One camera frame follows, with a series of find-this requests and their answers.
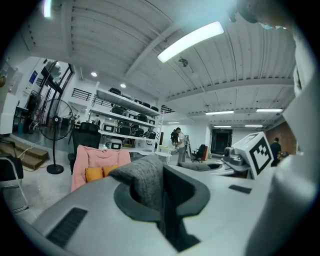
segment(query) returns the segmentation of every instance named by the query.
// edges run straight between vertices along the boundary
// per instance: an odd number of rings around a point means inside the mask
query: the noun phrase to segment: fluorescent light
[[[247,124],[247,125],[245,125],[245,127],[248,127],[248,128],[262,128],[263,125],[261,125],[261,124]]]
[[[282,108],[258,108],[257,112],[282,112]]]
[[[214,128],[231,128],[231,125],[215,125]]]
[[[46,17],[46,18],[51,17],[51,1],[52,0],[44,0],[43,16]]]
[[[233,110],[229,110],[229,111],[219,111],[219,112],[208,112],[205,113],[207,116],[209,115],[220,115],[220,114],[233,114],[234,111]]]
[[[200,27],[199,29],[185,35],[184,37],[176,41],[174,44],[170,45],[167,49],[165,49],[163,52],[161,52],[158,55],[158,59],[162,63],[165,63],[166,61],[171,59],[173,56],[177,55],[178,53],[181,53],[183,50],[203,40],[212,38],[214,36],[217,36],[223,33],[224,33],[224,29],[222,28],[219,21],[210,23],[208,25]]]

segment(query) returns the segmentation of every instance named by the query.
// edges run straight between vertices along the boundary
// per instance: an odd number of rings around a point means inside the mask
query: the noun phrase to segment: standing fan
[[[60,174],[63,166],[56,164],[56,141],[65,138],[72,129],[74,115],[70,106],[61,99],[48,100],[44,107],[44,113],[40,123],[40,131],[44,137],[53,141],[53,164],[48,165],[46,171],[50,174]]]

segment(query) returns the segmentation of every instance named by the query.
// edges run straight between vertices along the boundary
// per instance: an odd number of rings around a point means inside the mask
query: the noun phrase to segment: brick wall
[[[290,155],[296,154],[297,141],[287,122],[267,130],[265,136],[270,144],[278,137],[282,151],[287,151]]]

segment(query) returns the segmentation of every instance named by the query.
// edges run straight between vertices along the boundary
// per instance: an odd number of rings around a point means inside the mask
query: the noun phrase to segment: gray cloth
[[[155,155],[147,155],[112,170],[108,176],[132,184],[139,203],[161,211],[163,200],[163,163]]]
[[[211,170],[210,166],[206,163],[180,162],[178,166],[198,172]]]
[[[178,152],[179,152],[178,163],[184,163],[186,161],[186,151],[187,151],[187,146],[178,148]]]

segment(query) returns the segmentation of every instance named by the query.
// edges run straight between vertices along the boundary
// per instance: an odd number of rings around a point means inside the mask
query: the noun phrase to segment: pink armchair
[[[79,145],[72,174],[71,192],[87,183],[86,168],[124,166],[131,163],[127,150],[99,150],[93,147]]]

